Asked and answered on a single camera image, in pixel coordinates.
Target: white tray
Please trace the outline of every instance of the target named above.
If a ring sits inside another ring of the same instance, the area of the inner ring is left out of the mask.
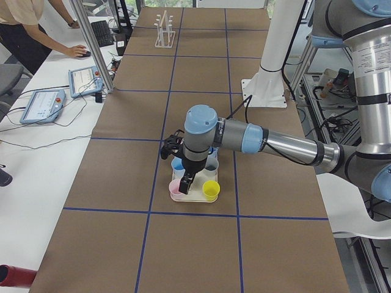
[[[207,176],[203,171],[198,172],[190,186],[189,193],[177,195],[170,192],[171,199],[175,201],[187,201],[193,203],[214,203],[219,196],[217,196],[215,200],[209,201],[202,192],[202,185],[208,180],[215,180],[217,182],[217,172],[214,177]]]

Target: person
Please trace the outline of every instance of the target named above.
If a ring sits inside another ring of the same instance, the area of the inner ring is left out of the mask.
[[[62,0],[48,0],[72,28],[80,28]],[[2,43],[32,74],[35,74],[51,50],[69,57],[81,57],[86,47],[66,47],[49,37],[38,21],[44,0],[0,0],[0,43]]]

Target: yellow cup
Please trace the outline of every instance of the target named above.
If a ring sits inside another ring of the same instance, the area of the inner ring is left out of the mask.
[[[207,201],[214,201],[220,192],[220,184],[214,180],[208,180],[202,185],[202,192]]]

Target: plastic cup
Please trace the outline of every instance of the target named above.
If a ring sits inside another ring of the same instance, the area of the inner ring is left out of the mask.
[[[210,178],[215,178],[217,174],[217,169],[219,168],[219,161],[214,157],[208,157],[206,159],[205,168],[203,173]]]
[[[181,183],[181,179],[178,178],[178,179],[174,179],[173,181],[170,182],[169,184],[169,190],[170,190],[170,193],[172,195],[182,195],[183,193],[181,193],[179,191],[179,185]]]
[[[172,171],[175,179],[182,178],[185,174],[185,168],[182,166],[182,159],[175,157],[171,162]]]
[[[208,180],[202,185],[202,192],[207,201],[214,201],[220,192],[220,184],[214,180]]]
[[[208,157],[214,157],[217,159],[217,151],[219,150],[219,148],[212,148],[210,147],[209,148],[209,153],[208,153]]]
[[[36,274],[35,270],[2,264],[0,266],[0,286],[30,288]]]

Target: white rack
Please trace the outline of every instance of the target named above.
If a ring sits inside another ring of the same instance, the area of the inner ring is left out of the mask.
[[[165,10],[163,16],[157,14],[157,23],[154,25],[158,29],[158,38],[156,39],[156,48],[172,48],[174,44],[175,31],[172,30],[172,15],[168,16]]]

